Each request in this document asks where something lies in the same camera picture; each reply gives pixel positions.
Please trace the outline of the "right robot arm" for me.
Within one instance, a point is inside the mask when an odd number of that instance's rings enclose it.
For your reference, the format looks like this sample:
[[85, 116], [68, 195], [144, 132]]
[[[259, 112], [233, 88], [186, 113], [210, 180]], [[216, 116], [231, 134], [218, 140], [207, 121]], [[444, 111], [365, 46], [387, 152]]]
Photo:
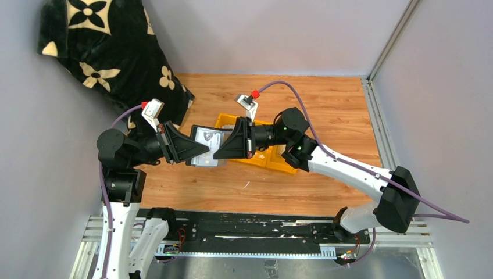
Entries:
[[213, 157], [249, 159], [257, 150], [284, 145], [281, 156], [289, 166], [335, 178], [371, 197], [365, 205], [340, 209], [333, 221], [338, 233], [356, 234], [379, 226], [406, 233], [420, 196], [411, 172], [401, 166], [395, 170], [371, 166], [337, 153], [308, 136], [308, 128], [309, 122], [298, 108], [282, 111], [267, 125], [239, 117]]

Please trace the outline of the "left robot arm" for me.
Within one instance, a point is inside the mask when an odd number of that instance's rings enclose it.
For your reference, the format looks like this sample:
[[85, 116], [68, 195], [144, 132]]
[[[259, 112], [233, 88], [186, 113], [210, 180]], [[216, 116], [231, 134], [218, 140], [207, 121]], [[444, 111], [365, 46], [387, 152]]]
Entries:
[[142, 164], [181, 163], [209, 152], [209, 148], [166, 122], [155, 135], [135, 141], [120, 130], [104, 131], [97, 140], [103, 193], [103, 234], [94, 278], [145, 278], [158, 246], [165, 238], [182, 241], [171, 208], [152, 208], [141, 236], [131, 244], [140, 210], [146, 173]]

